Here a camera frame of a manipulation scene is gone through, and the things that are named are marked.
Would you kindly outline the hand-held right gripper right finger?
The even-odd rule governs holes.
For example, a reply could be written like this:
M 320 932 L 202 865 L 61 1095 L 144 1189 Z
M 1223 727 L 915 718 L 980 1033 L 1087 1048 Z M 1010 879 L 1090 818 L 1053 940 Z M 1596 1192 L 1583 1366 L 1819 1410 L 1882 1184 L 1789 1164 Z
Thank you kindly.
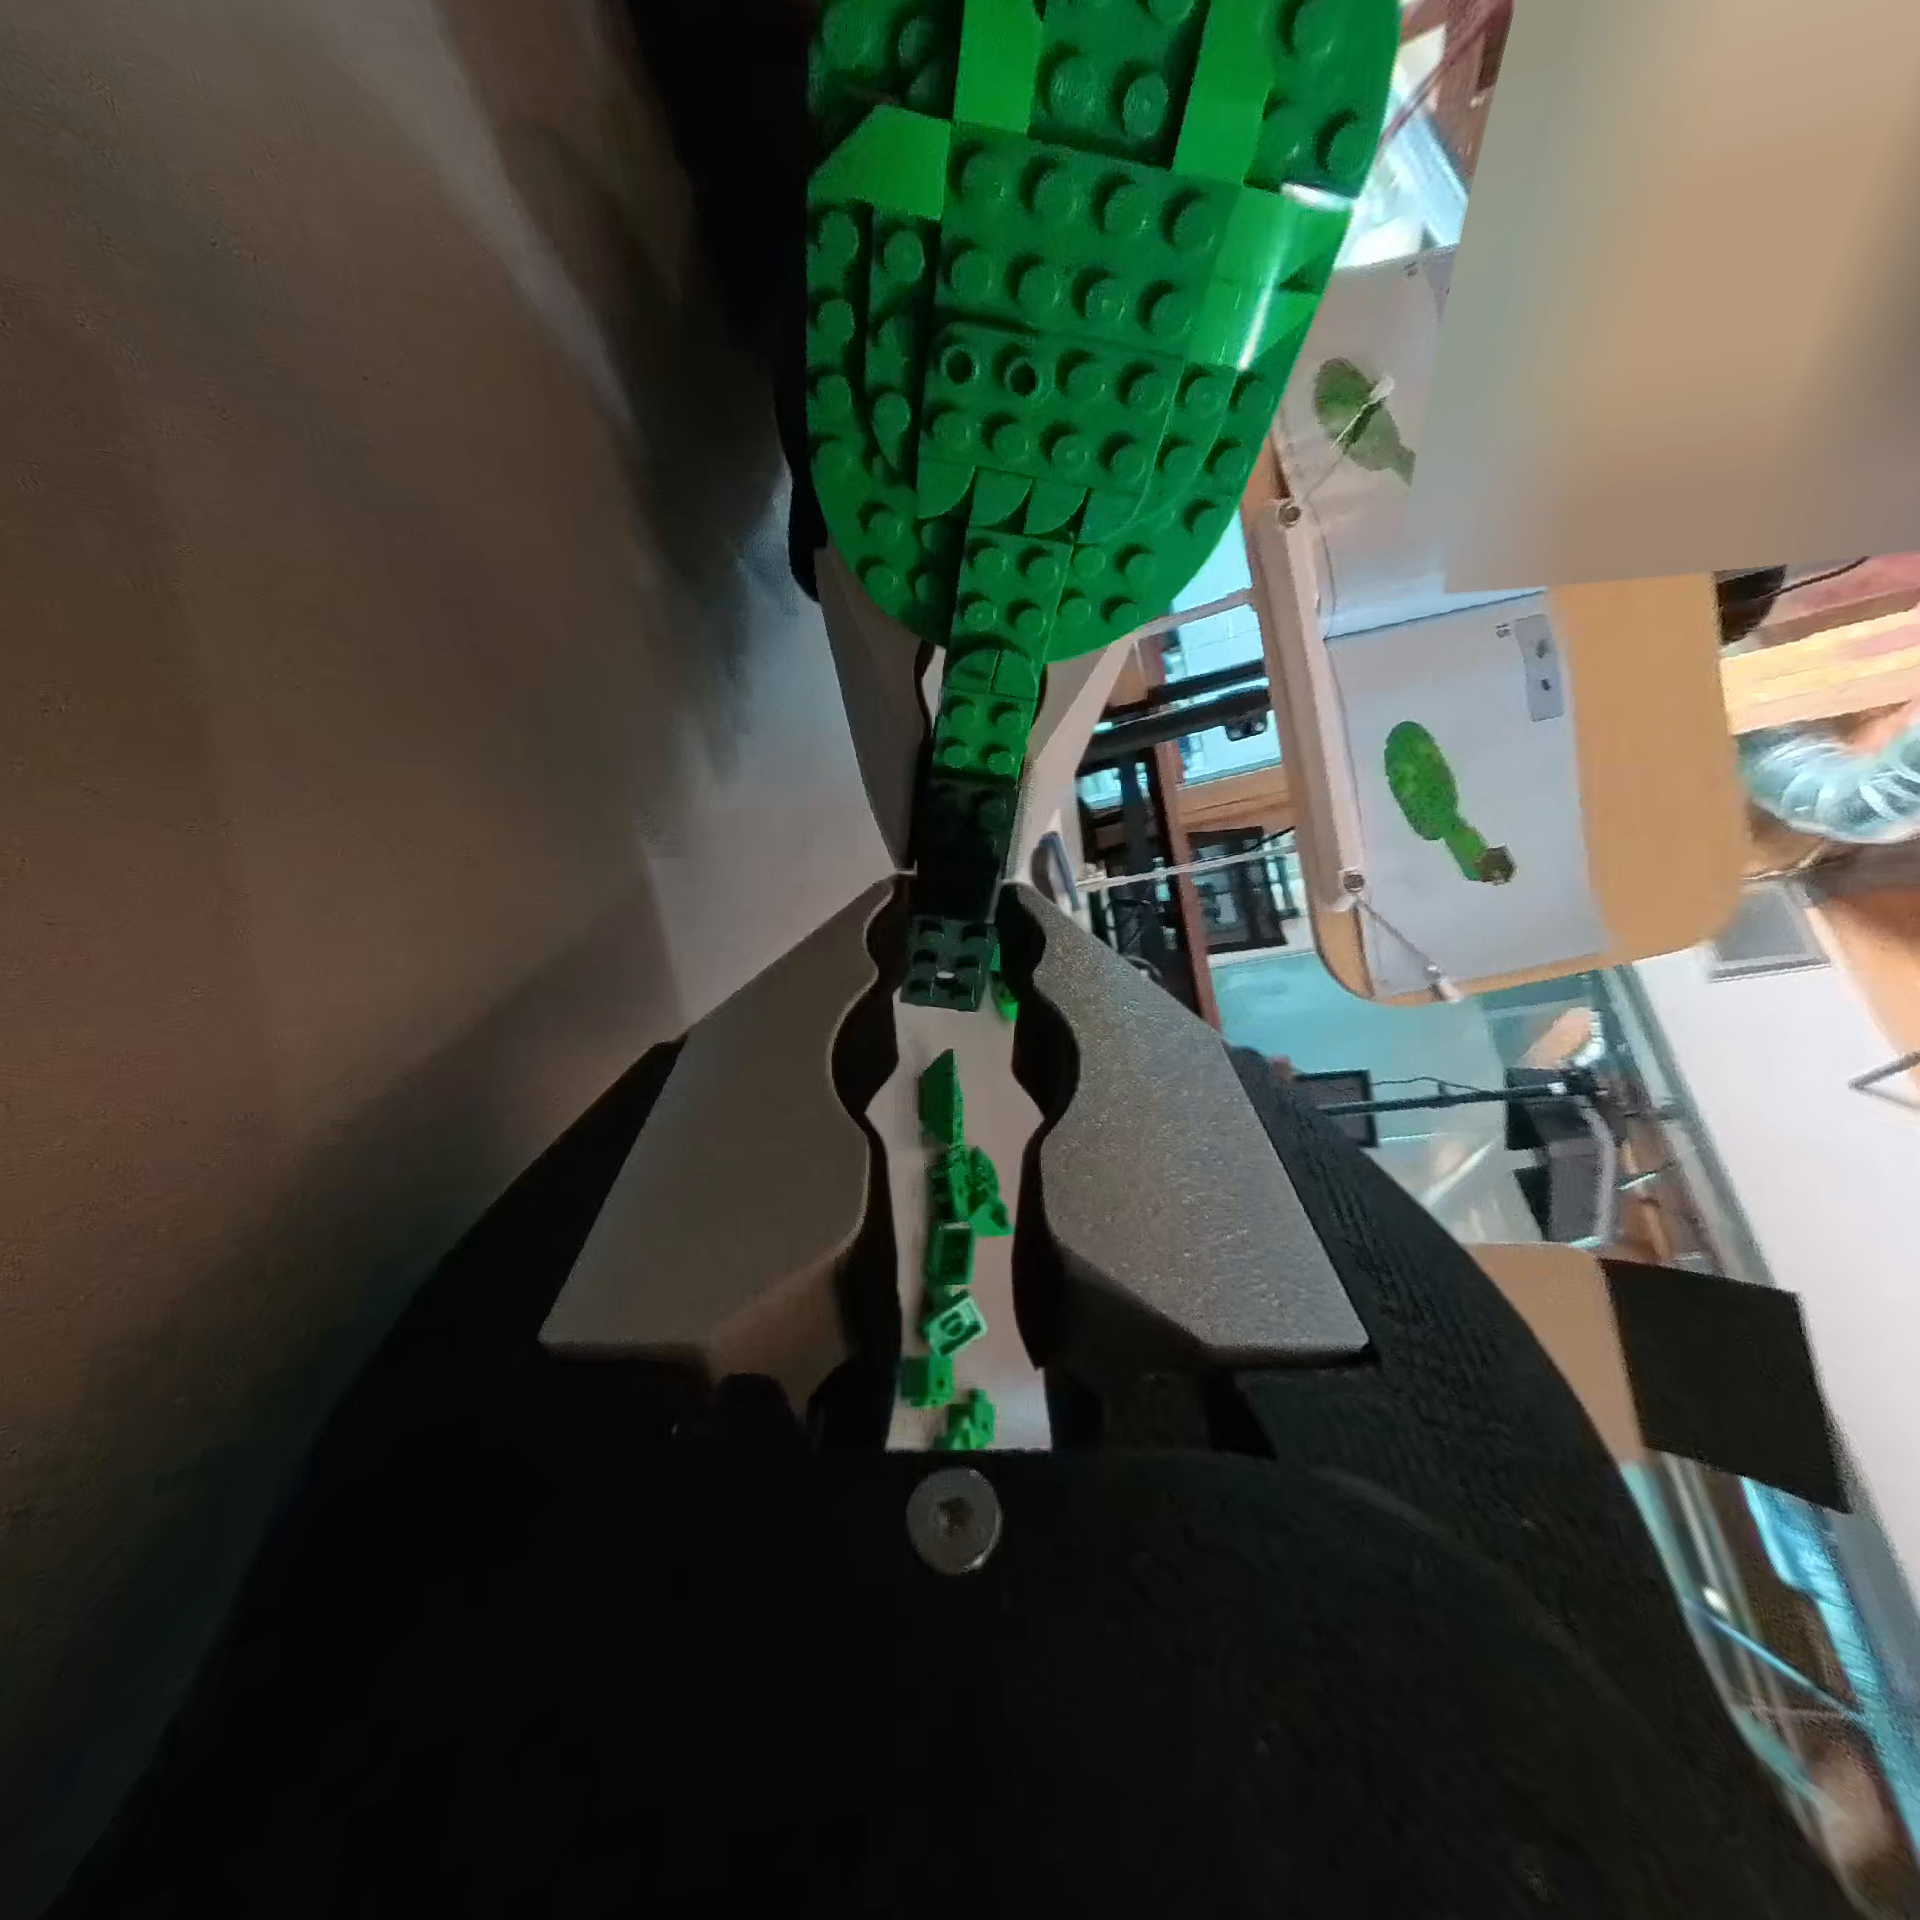
M 999 893 L 1018 996 L 1014 1316 L 1066 1378 L 1340 1364 L 1370 1338 L 1223 1037 L 1023 885 Z

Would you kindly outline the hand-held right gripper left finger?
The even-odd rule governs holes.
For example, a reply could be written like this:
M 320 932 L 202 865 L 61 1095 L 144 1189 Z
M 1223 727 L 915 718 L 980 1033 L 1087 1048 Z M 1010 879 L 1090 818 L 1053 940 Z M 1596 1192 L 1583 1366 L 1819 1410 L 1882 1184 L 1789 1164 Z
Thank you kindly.
M 683 1037 L 539 1338 L 698 1385 L 832 1381 L 872 1424 L 902 1346 L 872 1101 L 898 1066 L 902 877 L 880 879 Z

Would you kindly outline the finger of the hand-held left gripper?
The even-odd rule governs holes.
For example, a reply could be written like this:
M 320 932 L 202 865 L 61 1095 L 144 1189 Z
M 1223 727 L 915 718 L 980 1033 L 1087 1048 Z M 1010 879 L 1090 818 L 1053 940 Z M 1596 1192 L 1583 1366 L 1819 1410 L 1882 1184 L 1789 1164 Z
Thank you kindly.
M 1077 850 L 1077 776 L 1093 730 L 1119 672 L 1135 664 L 1135 640 L 1117 638 L 1095 650 L 1047 666 L 1035 721 L 1029 730 L 1014 838 L 1003 877 L 1030 879 L 1034 854 L 1047 831 Z
M 871 814 L 896 870 L 908 872 L 931 733 L 931 649 L 872 600 L 845 560 L 818 560 L 818 604 Z

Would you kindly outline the green brick leaf model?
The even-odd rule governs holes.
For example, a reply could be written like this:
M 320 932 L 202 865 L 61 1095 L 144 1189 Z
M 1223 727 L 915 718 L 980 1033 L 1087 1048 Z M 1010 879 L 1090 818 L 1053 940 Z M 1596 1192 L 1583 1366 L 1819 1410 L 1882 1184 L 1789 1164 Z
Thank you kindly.
M 1234 517 L 1388 119 L 1392 1 L 834 1 L 807 62 L 807 452 L 944 650 L 902 999 L 973 1009 L 1053 664 Z

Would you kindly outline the grey desk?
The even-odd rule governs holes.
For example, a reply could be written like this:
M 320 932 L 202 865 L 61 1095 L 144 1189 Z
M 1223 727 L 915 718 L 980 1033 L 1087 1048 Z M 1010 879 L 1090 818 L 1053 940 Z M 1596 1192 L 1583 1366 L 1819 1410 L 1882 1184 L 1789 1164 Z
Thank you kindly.
M 814 5 L 4 5 L 4 1914 L 430 1270 L 887 865 Z

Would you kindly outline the white book stand ledge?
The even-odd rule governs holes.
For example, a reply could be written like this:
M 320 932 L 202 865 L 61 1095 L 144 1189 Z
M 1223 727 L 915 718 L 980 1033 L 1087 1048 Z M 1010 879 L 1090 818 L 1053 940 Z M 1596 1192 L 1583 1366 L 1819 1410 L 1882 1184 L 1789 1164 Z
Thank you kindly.
M 1402 935 L 1379 917 L 1363 869 L 1357 783 L 1322 613 L 1316 544 L 1302 504 L 1288 496 L 1245 501 L 1242 532 L 1294 806 L 1294 848 L 1302 869 L 1312 946 L 1335 981 L 1357 999 L 1459 1000 L 1459 984 L 1414 946 L 1404 946 L 1416 968 L 1414 986 L 1399 994 L 1375 990 L 1364 932 L 1379 930 L 1392 942 Z

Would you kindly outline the pile of small green bricks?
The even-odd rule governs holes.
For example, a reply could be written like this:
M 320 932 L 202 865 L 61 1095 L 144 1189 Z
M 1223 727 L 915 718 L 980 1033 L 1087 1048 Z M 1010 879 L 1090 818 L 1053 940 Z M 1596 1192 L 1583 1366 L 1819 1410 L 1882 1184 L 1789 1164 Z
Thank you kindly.
M 1043 1432 L 1014 1316 L 1020 1159 L 1034 1118 L 1014 1030 L 973 1013 L 896 1002 L 898 1069 L 883 1097 L 893 1189 L 900 1357 L 890 1442 L 973 1454 Z

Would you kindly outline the small wooden board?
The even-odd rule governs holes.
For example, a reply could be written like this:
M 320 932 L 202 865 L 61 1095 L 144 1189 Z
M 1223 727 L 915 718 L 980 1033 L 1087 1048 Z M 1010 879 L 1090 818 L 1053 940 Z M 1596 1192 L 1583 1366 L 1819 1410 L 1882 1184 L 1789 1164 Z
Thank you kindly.
M 1615 1464 L 1646 1464 L 1648 1447 L 1600 1260 L 1550 1241 L 1470 1242 L 1467 1253 L 1568 1381 Z

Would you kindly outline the open instruction booklet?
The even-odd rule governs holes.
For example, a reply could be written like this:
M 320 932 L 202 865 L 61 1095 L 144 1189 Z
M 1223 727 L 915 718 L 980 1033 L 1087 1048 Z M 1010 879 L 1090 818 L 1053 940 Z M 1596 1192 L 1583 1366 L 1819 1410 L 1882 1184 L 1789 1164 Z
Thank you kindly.
M 1544 586 L 1459 590 L 1413 509 L 1453 248 L 1335 271 L 1274 441 L 1302 600 L 1304 856 L 1370 1000 L 1575 970 L 1608 930 Z

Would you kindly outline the black flat panel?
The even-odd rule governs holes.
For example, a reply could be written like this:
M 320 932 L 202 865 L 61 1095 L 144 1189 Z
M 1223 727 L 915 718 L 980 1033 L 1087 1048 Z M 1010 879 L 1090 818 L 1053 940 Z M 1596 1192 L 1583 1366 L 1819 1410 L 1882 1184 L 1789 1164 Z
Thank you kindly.
M 1670 1264 L 1605 1260 L 1600 1273 L 1654 1452 L 1853 1510 L 1795 1294 Z

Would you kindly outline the wooden book stand board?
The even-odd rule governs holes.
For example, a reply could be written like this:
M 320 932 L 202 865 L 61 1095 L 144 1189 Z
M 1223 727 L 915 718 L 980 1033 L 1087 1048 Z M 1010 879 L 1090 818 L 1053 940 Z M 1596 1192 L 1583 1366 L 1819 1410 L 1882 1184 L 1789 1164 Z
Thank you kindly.
M 1267 439 L 1238 524 L 1245 501 L 1275 496 L 1299 501 Z M 1736 906 L 1744 786 L 1720 698 L 1712 580 L 1696 574 L 1552 586 L 1547 604 L 1572 696 L 1600 946 L 1450 975 L 1461 996 L 1685 951 L 1719 932 Z

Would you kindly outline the silver flexible duct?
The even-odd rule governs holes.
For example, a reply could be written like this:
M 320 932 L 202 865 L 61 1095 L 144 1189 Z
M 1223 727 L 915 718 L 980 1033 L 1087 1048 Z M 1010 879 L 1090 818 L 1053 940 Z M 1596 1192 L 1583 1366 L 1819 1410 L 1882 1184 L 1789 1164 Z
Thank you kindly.
M 1819 724 L 1770 727 L 1734 742 L 1756 808 L 1795 831 L 1851 848 L 1917 836 L 1917 724 L 1861 749 Z

